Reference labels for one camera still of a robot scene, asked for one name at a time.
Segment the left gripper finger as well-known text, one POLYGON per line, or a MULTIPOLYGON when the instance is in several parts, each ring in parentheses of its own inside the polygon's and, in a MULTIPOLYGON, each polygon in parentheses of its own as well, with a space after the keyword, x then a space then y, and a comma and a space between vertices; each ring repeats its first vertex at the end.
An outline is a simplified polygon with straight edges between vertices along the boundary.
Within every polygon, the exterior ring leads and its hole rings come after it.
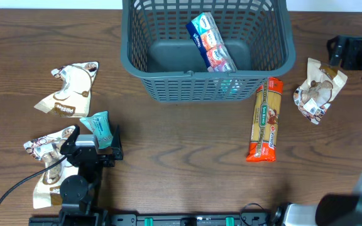
POLYGON ((123 160, 123 148, 120 138, 120 128, 117 125, 112 135, 111 150, 115 160, 123 160))
POLYGON ((75 152, 75 142, 80 134, 80 127, 75 125, 74 131, 71 133, 69 138, 62 144, 60 148, 60 154, 73 154, 75 152))

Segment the blue tissue multipack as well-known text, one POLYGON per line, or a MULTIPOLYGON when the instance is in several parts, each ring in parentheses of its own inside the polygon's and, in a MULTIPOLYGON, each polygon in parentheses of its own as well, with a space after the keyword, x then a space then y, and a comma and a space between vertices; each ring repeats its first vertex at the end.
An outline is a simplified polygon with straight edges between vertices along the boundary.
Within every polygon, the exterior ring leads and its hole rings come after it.
POLYGON ((199 49, 208 72, 235 72, 237 70, 210 12, 200 13, 187 23, 186 29, 199 49))

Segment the orange spaghetti packet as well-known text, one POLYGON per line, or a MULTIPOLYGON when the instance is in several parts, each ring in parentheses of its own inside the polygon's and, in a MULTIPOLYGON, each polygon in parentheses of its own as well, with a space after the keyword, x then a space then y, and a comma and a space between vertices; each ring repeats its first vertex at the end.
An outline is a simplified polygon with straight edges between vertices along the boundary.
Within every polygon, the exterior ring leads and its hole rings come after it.
POLYGON ((247 162, 275 161, 283 82, 269 78, 256 91, 247 162))

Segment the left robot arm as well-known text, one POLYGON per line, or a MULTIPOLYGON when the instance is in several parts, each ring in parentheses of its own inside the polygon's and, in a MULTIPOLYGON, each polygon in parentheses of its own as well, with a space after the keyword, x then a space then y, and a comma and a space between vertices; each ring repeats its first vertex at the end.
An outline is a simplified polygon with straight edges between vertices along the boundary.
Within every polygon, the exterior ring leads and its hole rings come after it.
POLYGON ((119 127, 114 129, 109 153, 99 154, 97 145, 95 135, 81 134, 80 127, 75 126, 60 148, 60 154, 78 169, 76 175, 67 177, 60 185, 60 225, 111 225, 108 211, 97 204, 103 169, 113 167, 116 160, 123 159, 119 127))

